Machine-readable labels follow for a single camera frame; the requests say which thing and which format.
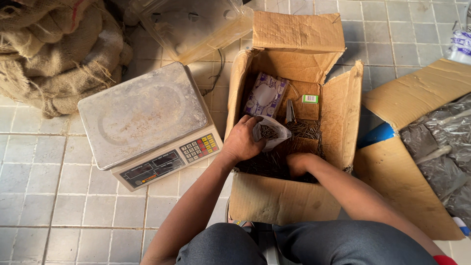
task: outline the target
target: person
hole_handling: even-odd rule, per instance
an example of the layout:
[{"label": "person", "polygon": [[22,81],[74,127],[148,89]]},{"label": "person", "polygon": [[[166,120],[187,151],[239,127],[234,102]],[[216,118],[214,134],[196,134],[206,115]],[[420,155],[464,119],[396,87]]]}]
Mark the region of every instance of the person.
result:
[{"label": "person", "polygon": [[[232,168],[265,147],[267,139],[255,142],[252,135],[260,120],[245,115],[234,126],[221,152],[160,226],[142,265],[267,264],[239,225],[217,223],[206,228]],[[291,154],[286,160],[293,177],[306,172],[314,175],[352,219],[273,225],[278,248],[286,258],[304,265],[456,264],[359,179],[314,154]]]}]

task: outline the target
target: hand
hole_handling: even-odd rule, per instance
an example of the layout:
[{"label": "hand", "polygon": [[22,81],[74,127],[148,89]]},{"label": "hand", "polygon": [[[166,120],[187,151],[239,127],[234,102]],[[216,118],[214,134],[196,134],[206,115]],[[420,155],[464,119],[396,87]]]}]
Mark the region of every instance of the hand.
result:
[{"label": "hand", "polygon": [[307,166],[317,159],[318,156],[311,153],[294,153],[286,157],[286,162],[290,168],[291,177],[299,177],[304,175],[308,170]]},{"label": "hand", "polygon": [[242,117],[224,141],[221,153],[224,152],[233,156],[236,163],[258,155],[265,148],[268,140],[262,138],[255,142],[252,131],[253,127],[262,120],[263,118],[259,116],[250,117],[245,115]]}]

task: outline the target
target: barcode label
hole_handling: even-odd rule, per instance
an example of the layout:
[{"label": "barcode label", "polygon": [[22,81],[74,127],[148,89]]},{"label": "barcode label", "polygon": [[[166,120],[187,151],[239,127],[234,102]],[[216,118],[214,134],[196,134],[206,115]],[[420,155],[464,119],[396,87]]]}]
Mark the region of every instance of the barcode label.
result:
[{"label": "barcode label", "polygon": [[303,103],[317,104],[319,96],[317,95],[302,95]]}]

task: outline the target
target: scale keypad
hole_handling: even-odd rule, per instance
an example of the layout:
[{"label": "scale keypad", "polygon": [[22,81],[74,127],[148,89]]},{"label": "scale keypad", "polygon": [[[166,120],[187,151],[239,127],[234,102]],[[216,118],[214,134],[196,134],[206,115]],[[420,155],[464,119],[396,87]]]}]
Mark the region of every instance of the scale keypad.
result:
[{"label": "scale keypad", "polygon": [[181,146],[180,150],[185,155],[187,161],[191,163],[219,150],[219,146],[216,144],[213,134],[210,133],[204,137]]}]

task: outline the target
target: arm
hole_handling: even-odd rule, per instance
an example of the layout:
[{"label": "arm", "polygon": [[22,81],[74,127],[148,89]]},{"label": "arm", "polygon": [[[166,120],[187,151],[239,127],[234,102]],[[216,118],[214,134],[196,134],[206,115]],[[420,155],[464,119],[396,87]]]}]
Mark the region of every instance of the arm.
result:
[{"label": "arm", "polygon": [[203,231],[232,168],[256,156],[267,140],[254,142],[252,130],[262,117],[245,115],[231,130],[221,152],[178,200],[152,239],[142,265],[175,264],[180,248]]},{"label": "arm", "polygon": [[443,251],[417,226],[389,205],[373,188],[314,154],[296,153],[287,158],[291,176],[306,172],[315,176],[342,205],[353,220],[375,221],[401,230],[417,241],[432,256]]}]

